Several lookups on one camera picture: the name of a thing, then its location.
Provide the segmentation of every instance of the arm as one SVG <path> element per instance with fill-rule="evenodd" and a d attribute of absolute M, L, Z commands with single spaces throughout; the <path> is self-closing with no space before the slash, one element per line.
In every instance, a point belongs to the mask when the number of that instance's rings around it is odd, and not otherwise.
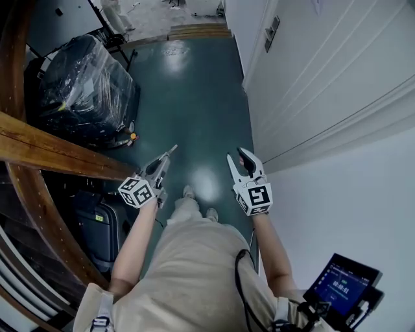
<path fill-rule="evenodd" d="M 283 296 L 287 291 L 297 289 L 292 278 L 289 258 L 269 216 L 262 213 L 254 215 L 252 219 L 268 286 L 274 296 Z"/>
<path fill-rule="evenodd" d="M 112 270 L 109 292 L 115 301 L 137 284 L 157 212 L 157 199 L 145 204 L 126 238 Z"/>

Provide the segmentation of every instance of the white door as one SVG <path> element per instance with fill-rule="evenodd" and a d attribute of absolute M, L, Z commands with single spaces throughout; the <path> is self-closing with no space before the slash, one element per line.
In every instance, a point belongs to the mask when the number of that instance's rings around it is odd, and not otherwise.
<path fill-rule="evenodd" d="M 255 153 L 273 161 L 267 172 L 287 151 L 415 75 L 415 11 L 406 0 L 322 3 L 317 15 L 311 0 L 279 0 L 270 51 L 261 35 L 247 75 Z"/>

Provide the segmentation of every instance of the shoe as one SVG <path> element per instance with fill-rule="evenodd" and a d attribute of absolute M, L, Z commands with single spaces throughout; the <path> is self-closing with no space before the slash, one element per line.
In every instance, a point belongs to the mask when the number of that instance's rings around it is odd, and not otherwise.
<path fill-rule="evenodd" d="M 211 207 L 210 209 L 207 209 L 206 218 L 212 220 L 213 222 L 218 222 L 219 220 L 218 212 Z"/>
<path fill-rule="evenodd" d="M 190 185 L 187 185 L 183 189 L 183 197 L 189 197 L 191 199 L 195 199 L 195 193 L 193 192 L 193 189 Z"/>

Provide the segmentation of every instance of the wrist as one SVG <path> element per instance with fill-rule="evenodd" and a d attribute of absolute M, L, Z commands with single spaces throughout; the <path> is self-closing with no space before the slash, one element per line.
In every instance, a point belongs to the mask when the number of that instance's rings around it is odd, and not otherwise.
<path fill-rule="evenodd" d="M 146 214 L 146 215 L 156 215 L 158 209 L 158 202 L 157 197 L 153 198 L 152 200 L 149 200 L 144 206 L 140 208 L 140 214 Z"/>
<path fill-rule="evenodd" d="M 263 222 L 264 220 L 268 220 L 268 219 L 269 219 L 269 217 L 268 217 L 268 214 L 266 214 L 266 213 L 259 213 L 257 215 L 252 216 L 252 221 L 254 223 Z"/>

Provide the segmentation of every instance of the wooden handrail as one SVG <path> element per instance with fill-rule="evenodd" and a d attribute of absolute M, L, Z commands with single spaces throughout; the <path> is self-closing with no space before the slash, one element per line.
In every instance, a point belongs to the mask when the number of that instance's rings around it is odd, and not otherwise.
<path fill-rule="evenodd" d="M 22 123 L 26 118 L 23 66 L 34 4 L 35 0 L 15 1 L 0 39 L 0 112 L 3 112 L 0 113 L 0 159 L 9 161 L 7 169 L 19 200 L 33 227 L 57 259 L 84 285 L 94 282 L 106 288 L 108 282 L 82 251 L 61 218 L 40 169 L 123 180 L 133 173 L 134 167 Z M 25 315 L 33 321 L 36 319 L 29 313 Z"/>

